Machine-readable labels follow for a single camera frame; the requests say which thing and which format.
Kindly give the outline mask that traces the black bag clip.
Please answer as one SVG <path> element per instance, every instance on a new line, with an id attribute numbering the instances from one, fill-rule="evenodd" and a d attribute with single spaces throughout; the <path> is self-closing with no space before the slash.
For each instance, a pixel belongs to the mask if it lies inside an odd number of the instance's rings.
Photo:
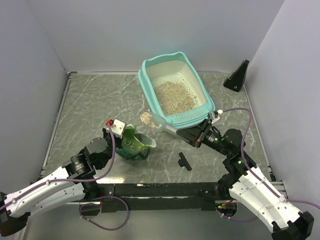
<path id="1" fill-rule="evenodd" d="M 186 159 L 185 155 L 182 152 L 180 152 L 178 155 L 179 155 L 179 159 L 178 159 L 179 166 L 181 168 L 186 168 L 187 171 L 191 171 L 192 167 L 189 164 L 188 160 Z"/>

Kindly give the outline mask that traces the green cat litter bag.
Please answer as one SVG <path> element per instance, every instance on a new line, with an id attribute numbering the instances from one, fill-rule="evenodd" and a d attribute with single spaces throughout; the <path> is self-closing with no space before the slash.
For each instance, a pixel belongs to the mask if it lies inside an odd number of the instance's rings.
<path id="1" fill-rule="evenodd" d="M 150 136 L 128 124 L 123 133 L 122 148 L 117 147 L 116 153 L 125 160 L 146 160 L 150 150 L 157 146 L 156 141 Z"/>

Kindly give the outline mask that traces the clear plastic scoop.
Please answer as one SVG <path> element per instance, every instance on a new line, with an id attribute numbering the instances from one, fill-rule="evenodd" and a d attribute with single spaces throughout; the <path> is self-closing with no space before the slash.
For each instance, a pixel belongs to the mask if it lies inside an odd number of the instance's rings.
<path id="1" fill-rule="evenodd" d="M 140 115 L 140 121 L 142 122 L 140 129 L 148 135 L 156 135 L 161 132 L 167 132 L 174 136 L 177 135 L 176 128 L 169 125 L 163 117 L 153 112 L 143 112 Z"/>

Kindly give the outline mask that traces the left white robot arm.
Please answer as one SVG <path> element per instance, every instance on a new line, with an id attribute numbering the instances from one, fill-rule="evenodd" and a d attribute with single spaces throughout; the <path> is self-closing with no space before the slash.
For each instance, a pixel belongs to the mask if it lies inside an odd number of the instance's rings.
<path id="1" fill-rule="evenodd" d="M 94 138 L 78 154 L 47 177 L 12 193 L 0 194 L 0 235 L 7 237 L 22 230 L 28 219 L 43 210 L 69 202 L 95 200 L 99 188 L 94 175 L 115 159 L 124 128 L 105 126 L 103 136 Z"/>

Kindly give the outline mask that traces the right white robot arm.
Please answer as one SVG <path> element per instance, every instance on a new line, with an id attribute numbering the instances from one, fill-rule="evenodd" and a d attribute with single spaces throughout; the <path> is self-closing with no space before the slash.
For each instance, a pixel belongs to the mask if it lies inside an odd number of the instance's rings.
<path id="1" fill-rule="evenodd" d="M 193 147 L 204 144 L 226 157 L 223 165 L 228 173 L 218 181 L 220 197 L 244 205 L 264 223 L 274 240 L 305 240 L 311 235 L 314 217 L 291 204 L 248 154 L 241 153 L 240 130 L 230 128 L 221 134 L 206 119 L 176 134 Z"/>

